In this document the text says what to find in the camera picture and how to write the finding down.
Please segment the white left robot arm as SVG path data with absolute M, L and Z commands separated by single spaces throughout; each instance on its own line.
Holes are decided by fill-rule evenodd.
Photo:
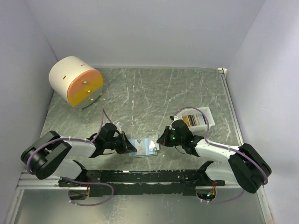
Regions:
M 49 131 L 21 154 L 21 161 L 39 180 L 55 175 L 82 186 L 87 181 L 87 169 L 74 157 L 95 158 L 107 149 L 118 154 L 137 151 L 124 132 L 120 132 L 116 125 L 106 123 L 87 139 L 62 137 Z

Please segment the white VIP credit card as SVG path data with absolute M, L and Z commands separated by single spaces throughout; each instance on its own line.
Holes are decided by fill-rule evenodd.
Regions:
M 136 139 L 134 140 L 134 146 L 137 149 L 136 155 L 146 155 L 149 149 L 149 139 Z

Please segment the green card holder wallet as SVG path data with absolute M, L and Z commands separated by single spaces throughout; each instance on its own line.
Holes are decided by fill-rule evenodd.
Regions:
M 158 135 L 150 136 L 143 139 L 129 139 L 130 143 L 137 149 L 136 152 L 129 153 L 129 156 L 135 158 L 155 156 L 160 150 L 157 143 Z

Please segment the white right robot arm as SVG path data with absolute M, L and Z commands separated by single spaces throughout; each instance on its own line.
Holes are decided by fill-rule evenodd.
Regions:
M 198 174 L 199 182 L 205 186 L 221 180 L 238 183 L 243 190 L 256 193 L 268 183 L 272 173 L 270 166 L 250 144 L 228 146 L 208 141 L 194 135 L 182 119 L 166 126 L 157 143 L 166 147 L 181 146 L 187 154 L 218 161 L 219 164 L 209 162 Z

